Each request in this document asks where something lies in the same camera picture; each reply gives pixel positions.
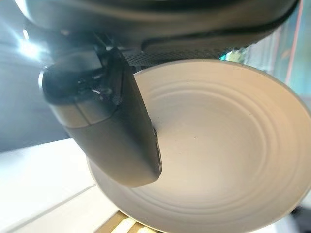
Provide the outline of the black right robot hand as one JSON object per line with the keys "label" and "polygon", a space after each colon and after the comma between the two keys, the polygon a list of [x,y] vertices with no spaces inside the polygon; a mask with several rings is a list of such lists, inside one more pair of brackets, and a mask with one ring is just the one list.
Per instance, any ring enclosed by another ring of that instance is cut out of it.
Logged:
{"label": "black right robot hand", "polygon": [[212,58],[275,31],[295,0],[18,0],[45,49],[39,88],[87,157],[137,187],[162,170],[135,67]]}

